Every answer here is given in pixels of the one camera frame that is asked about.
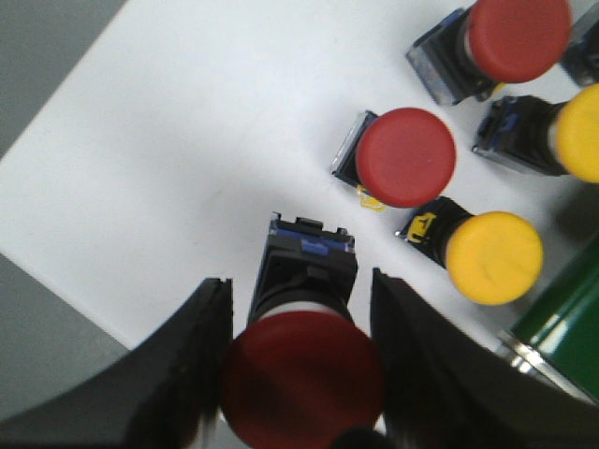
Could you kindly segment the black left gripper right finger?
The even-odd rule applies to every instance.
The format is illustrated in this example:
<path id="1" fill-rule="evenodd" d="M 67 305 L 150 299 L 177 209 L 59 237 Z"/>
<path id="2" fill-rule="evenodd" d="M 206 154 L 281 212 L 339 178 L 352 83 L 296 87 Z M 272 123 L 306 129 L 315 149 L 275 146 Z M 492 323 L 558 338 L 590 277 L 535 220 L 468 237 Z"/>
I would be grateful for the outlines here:
<path id="1" fill-rule="evenodd" d="M 595 448 L 598 410 L 471 340 L 406 281 L 373 270 L 383 416 L 401 448 Z"/>

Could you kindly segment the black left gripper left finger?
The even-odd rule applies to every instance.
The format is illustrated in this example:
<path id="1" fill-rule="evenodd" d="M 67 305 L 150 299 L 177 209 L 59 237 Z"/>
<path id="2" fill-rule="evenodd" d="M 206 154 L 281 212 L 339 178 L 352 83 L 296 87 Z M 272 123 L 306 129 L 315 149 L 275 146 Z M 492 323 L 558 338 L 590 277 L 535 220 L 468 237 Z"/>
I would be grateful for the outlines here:
<path id="1" fill-rule="evenodd" d="M 187 447 L 217 418 L 232 321 L 232 282 L 204 280 L 135 350 L 3 421 L 2 447 Z"/>

